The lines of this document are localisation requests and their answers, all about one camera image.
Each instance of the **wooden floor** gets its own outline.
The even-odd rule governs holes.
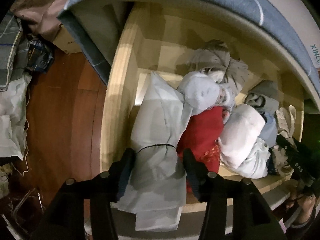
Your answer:
[[[30,171],[19,182],[23,190],[38,188],[45,206],[66,179],[99,173],[105,93],[82,53],[57,49],[48,73],[33,76],[27,106]],[[25,169],[25,163],[18,167]]]

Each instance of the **pink cloth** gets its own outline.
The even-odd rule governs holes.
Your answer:
[[[16,0],[11,6],[12,13],[29,22],[34,35],[40,34],[53,41],[61,22],[57,19],[67,0]]]

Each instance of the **cardboard box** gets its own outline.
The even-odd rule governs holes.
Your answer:
[[[67,29],[61,25],[56,38],[52,42],[66,54],[81,52],[80,46],[75,42]]]

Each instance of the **white cable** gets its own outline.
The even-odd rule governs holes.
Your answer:
[[[29,172],[29,167],[28,167],[28,162],[27,162],[27,156],[28,156],[28,153],[29,153],[29,147],[28,147],[28,145],[27,145],[26,149],[27,149],[27,153],[26,153],[26,155],[24,156],[24,158],[25,158],[25,161],[26,161],[27,170],[26,170],[26,171],[23,171],[23,173],[21,174],[21,172],[18,171],[18,170],[16,169],[16,167],[12,164],[13,168],[14,168],[22,177],[24,176],[25,173],[28,173],[28,172]]]
[[[29,129],[29,121],[28,121],[28,119],[26,118],[26,122],[27,122],[27,128],[25,129],[26,131],[28,131],[28,129]]]
[[[28,100],[27,100],[26,106],[29,104],[29,101],[30,101],[30,86],[28,86],[27,93],[28,93]]]

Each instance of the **light blue cloth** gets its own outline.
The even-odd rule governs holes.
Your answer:
[[[276,119],[269,114],[268,112],[265,112],[262,114],[262,117],[265,118],[266,124],[261,130],[261,133],[259,135],[259,138],[264,140],[269,148],[276,145],[276,138],[277,138],[277,127],[276,127]]]

